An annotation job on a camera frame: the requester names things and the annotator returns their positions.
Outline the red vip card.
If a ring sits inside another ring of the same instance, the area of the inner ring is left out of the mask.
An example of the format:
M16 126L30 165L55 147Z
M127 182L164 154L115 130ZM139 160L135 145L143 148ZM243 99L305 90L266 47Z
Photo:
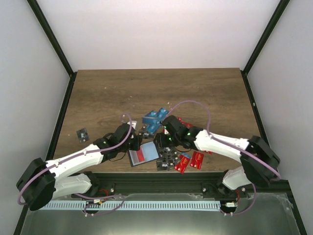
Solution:
M203 153L194 151L191 158L190 166L195 169L201 169L203 159L204 159Z
M183 174L188 167L191 157L185 153L180 154L179 162L174 166L174 169Z
M136 151L134 153L133 161L135 164L143 163L146 161L142 150Z

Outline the black leather card holder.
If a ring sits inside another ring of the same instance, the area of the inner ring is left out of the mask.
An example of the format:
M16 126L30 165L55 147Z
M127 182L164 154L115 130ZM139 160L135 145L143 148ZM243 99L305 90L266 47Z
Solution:
M160 154L157 149L157 146L152 141L142 144L139 150L142 150L146 161L143 163L135 164L133 161L133 156L136 151L129 150L128 156L129 156L131 167L142 165L142 164L145 164L145 163L148 163L148 162L151 162L160 158Z

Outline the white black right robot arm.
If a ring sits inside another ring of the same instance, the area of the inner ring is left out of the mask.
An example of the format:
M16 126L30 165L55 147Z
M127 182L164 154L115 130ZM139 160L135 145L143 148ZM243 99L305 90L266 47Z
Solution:
M156 134L158 147L182 146L187 149L213 152L233 159L240 167L228 170L217 185L222 197L229 197L237 188L253 184L267 188L271 181L280 180L279 157L259 136L250 139L217 135L201 127L188 127L173 115L161 123L164 133Z

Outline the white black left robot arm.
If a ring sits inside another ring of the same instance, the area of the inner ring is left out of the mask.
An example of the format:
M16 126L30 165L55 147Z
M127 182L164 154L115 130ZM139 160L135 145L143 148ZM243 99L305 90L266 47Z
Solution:
M18 204L36 211L52 199L70 194L96 197L100 192L96 177L80 171L110 161L119 153L139 150L142 139L136 135L135 126L135 121L123 123L114 133L106 134L65 157L48 161L34 159L16 184L20 192Z

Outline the black card near blue pile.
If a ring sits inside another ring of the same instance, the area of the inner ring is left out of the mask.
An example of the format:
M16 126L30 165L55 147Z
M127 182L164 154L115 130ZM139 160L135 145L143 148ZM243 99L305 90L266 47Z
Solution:
M150 133L145 132L145 131L139 131L139 132L138 132L138 135L141 136L141 137L144 138L144 139L150 139L150 138L151 138Z

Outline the blue card top of pile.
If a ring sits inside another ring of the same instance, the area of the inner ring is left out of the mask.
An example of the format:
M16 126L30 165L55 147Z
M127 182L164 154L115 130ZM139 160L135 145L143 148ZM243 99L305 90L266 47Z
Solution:
M142 123L152 125L160 123L166 115L169 113L168 110L160 108L158 111L150 111L142 118Z

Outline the lone black VIP card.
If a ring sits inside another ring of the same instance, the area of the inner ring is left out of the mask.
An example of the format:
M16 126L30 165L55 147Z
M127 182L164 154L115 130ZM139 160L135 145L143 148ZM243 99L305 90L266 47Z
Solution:
M89 141L89 135L88 132L86 130L86 128L82 128L80 130L76 131L79 143L83 143L83 142L87 142Z

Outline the black front frame rail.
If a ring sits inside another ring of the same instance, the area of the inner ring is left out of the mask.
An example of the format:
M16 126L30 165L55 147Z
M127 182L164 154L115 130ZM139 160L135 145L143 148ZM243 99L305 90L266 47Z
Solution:
M216 200L235 197L235 191L222 185L224 172L200 173L76 173L57 182L45 173L27 187L24 196L44 204L54 197L82 194L100 197L108 194L190 193Z

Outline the black aluminium frame post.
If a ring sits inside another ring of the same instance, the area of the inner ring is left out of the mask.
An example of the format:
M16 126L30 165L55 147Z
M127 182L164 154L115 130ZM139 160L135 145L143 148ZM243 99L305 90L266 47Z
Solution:
M258 56L260 55L262 49L264 48L266 42L268 41L270 35L272 34L273 30L275 29L277 23L279 22L280 18L282 17L285 9L287 8L290 0L280 0L269 20L267 23L258 43L256 44L250 58L248 59L243 72L244 74L248 75L251 71L253 65L255 64Z

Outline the black left frame post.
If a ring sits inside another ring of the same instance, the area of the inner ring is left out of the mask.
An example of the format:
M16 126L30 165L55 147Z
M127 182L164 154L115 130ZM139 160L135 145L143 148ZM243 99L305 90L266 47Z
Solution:
M27 0L27 3L29 4L31 10L33 11L35 17L37 18L40 26L42 27L44 33L46 34L48 40L50 41L53 49L55 50L60 62L62 63L64 69L66 70L69 77L72 77L74 74L74 71L66 58L48 20L46 19L39 3L37 0Z

